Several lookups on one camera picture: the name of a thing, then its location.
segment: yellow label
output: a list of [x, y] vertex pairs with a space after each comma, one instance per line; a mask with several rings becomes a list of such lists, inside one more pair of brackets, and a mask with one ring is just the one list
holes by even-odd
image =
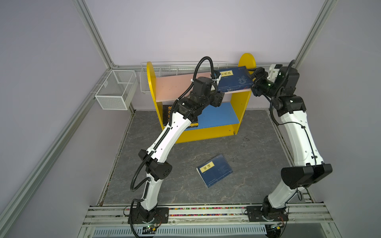
[[220, 72], [220, 73], [221, 73], [221, 77], [233, 75], [233, 71], [231, 71], [231, 70], [229, 70], [229, 71], [223, 71], [223, 72]]
[[209, 164], [205, 165], [204, 167], [200, 168], [201, 173], [205, 172], [206, 170], [212, 168], [214, 166], [213, 162], [211, 161]]

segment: blue shelf board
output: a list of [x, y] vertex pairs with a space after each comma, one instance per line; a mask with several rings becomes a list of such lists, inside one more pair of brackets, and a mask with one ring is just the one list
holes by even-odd
[[203, 128], [210, 128], [216, 126], [226, 126], [232, 124], [238, 124], [239, 120], [234, 112], [232, 104], [230, 102], [224, 102], [219, 107], [207, 106], [198, 116], [199, 126], [195, 128], [185, 129], [196, 130]]

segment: ventilation grille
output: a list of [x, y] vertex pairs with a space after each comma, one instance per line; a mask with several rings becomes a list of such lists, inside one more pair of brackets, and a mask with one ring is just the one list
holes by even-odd
[[[136, 230], [139, 236], [142, 235], [142, 226]], [[265, 235], [264, 225], [192, 225], [192, 226], [162, 226], [157, 229], [154, 236], [231, 236], [231, 235]], [[94, 231], [93, 237], [133, 237], [131, 228], [128, 227], [98, 227]]]

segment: wire rack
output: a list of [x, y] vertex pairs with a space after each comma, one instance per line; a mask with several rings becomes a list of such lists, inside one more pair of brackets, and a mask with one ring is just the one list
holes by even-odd
[[95, 98], [104, 110], [128, 110], [137, 87], [134, 70], [112, 70]]
[[[174, 75], [183, 75], [183, 74], [192, 74], [196, 69], [198, 61], [182, 61], [182, 62], [152, 62], [154, 67], [156, 77], [165, 77], [165, 76], [174, 76]], [[149, 93], [149, 85], [147, 78], [147, 62], [141, 63], [140, 71], [140, 90], [142, 93]], [[227, 69], [227, 61], [213, 61], [213, 67], [215, 70], [218, 69]], [[209, 61], [204, 61], [198, 72], [208, 72], [210, 71]]]

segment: blue book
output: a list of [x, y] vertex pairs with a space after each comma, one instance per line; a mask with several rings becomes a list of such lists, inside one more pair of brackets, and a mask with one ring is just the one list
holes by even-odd
[[245, 66], [220, 69], [221, 80], [218, 83], [218, 90], [221, 92], [230, 92], [250, 88], [254, 83], [248, 76]]
[[233, 173], [232, 168], [222, 154], [197, 167], [197, 172], [207, 187]]

